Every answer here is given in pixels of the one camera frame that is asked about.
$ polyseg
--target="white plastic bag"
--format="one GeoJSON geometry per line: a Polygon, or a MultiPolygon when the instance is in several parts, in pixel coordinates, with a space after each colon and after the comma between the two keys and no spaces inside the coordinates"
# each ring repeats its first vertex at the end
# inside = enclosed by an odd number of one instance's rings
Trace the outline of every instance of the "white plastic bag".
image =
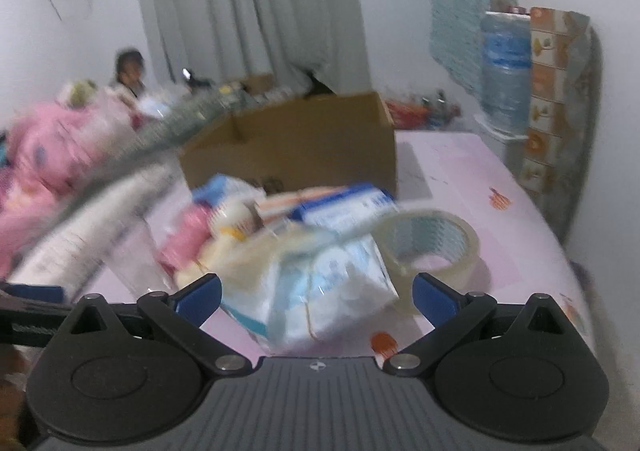
{"type": "Polygon", "coordinates": [[[371,236],[296,222],[264,229],[214,271],[223,307],[272,353],[328,339],[398,297],[371,236]]]}

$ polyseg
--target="table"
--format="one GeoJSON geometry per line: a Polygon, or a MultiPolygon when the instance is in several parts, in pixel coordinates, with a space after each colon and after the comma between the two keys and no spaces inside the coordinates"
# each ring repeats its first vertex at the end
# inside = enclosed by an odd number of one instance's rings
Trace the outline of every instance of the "table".
{"type": "MultiPolygon", "coordinates": [[[[524,303],[532,293],[549,293],[593,350],[588,308],[558,240],[481,139],[458,132],[399,131],[396,144],[401,207],[451,212],[478,233],[481,260],[468,290],[489,293],[500,303],[524,303]]],[[[181,184],[151,211],[147,221],[156,242],[161,243],[172,219],[189,199],[186,186],[181,184]]],[[[99,292],[111,303],[133,301],[109,269],[103,269],[85,292],[99,292]]],[[[202,329],[254,364],[264,355],[249,333],[221,310],[202,329]]],[[[375,355],[370,344],[374,333],[388,333],[402,349],[432,329],[421,316],[407,318],[389,308],[331,341],[319,343],[308,354],[375,355]]]]}

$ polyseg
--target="large plastic water bottle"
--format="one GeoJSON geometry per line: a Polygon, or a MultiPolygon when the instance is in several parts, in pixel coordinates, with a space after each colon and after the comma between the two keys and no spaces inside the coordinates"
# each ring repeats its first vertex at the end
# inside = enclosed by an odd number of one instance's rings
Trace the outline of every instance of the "large plastic water bottle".
{"type": "Polygon", "coordinates": [[[482,109],[498,131],[524,134],[531,100],[529,16],[487,12],[481,29],[482,109]]]}

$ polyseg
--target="open cardboard box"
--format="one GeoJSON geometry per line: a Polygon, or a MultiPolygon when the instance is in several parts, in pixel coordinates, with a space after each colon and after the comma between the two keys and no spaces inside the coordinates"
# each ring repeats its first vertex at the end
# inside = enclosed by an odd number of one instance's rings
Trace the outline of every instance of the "open cardboard box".
{"type": "Polygon", "coordinates": [[[295,99],[212,123],[180,164],[190,188],[214,174],[268,193],[370,182],[396,194],[396,141],[378,94],[295,99]]]}
{"type": "Polygon", "coordinates": [[[273,74],[257,74],[248,76],[238,82],[240,82],[240,84],[244,84],[249,95],[264,94],[269,90],[272,90],[274,85],[273,74]]]}

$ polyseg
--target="white curtain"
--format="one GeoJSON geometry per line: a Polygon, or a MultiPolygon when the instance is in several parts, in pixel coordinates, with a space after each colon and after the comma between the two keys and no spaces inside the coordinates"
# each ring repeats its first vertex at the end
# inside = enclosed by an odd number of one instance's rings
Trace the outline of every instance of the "white curtain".
{"type": "Polygon", "coordinates": [[[154,68],[214,81],[272,72],[308,89],[312,72],[337,93],[370,89],[359,0],[140,0],[154,68]]]}

